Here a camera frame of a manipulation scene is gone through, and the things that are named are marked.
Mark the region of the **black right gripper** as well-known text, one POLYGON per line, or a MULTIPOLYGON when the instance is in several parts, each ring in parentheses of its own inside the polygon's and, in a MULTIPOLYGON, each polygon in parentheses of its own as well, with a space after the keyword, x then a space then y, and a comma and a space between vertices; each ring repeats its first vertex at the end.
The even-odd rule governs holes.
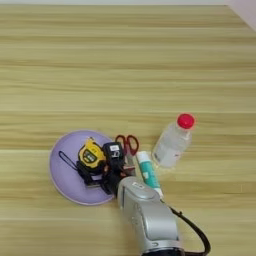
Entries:
POLYGON ((136 175, 134 166, 127 166, 121 162, 108 163, 105 167, 104 163, 100 162, 98 166, 92 168, 81 161, 77 161, 76 167, 86 186, 101 185, 106 194, 113 194, 114 196, 118 193, 119 183, 122 179, 136 175))

